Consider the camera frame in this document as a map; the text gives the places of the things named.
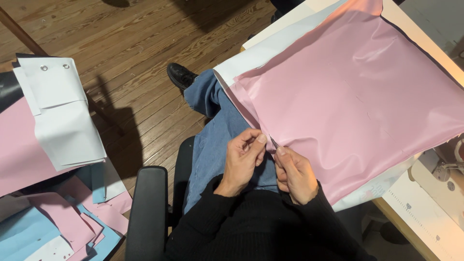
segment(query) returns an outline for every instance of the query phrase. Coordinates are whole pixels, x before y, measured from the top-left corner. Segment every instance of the person's right hand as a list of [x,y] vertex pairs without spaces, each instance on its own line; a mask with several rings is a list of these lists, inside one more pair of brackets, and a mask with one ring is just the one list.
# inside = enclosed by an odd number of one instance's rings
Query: person's right hand
[[319,186],[307,158],[290,148],[278,147],[274,160],[277,185],[281,191],[290,193],[294,204],[305,205],[316,197]]

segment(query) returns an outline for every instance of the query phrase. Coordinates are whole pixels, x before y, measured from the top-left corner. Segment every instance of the stack of fabric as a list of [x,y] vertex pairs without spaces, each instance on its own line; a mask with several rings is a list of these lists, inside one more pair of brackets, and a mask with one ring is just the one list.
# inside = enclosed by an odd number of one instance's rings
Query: stack of fabric
[[0,198],[0,261],[99,261],[126,234],[132,199],[109,159],[48,190]]

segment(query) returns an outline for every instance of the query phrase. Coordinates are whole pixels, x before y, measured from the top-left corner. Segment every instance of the black armrest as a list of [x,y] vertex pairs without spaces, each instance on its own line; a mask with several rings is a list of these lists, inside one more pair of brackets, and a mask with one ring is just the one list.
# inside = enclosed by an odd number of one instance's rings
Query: black armrest
[[126,261],[160,260],[168,238],[168,171],[143,167],[137,174],[129,229]]

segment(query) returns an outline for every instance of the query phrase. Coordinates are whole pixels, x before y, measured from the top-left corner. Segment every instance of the person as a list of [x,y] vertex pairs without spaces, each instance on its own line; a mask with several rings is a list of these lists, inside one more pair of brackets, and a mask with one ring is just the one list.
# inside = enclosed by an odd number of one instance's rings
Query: person
[[166,259],[376,260],[340,222],[309,160],[279,147],[273,161],[267,136],[249,128],[212,70],[169,64],[168,76],[213,119],[195,137],[185,214]]

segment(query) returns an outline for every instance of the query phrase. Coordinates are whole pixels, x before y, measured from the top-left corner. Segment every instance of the wooden floor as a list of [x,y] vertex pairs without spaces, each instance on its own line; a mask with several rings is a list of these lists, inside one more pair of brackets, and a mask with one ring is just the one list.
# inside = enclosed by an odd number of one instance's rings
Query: wooden floor
[[[213,68],[275,11],[269,0],[0,0],[0,7],[47,53],[72,57],[84,89],[126,131],[119,136],[92,112],[128,191],[140,167],[160,165],[169,171],[170,201],[177,149],[205,117],[188,107],[166,65]],[[0,64],[15,52],[29,51],[0,25]],[[112,260],[124,260],[124,246]]]

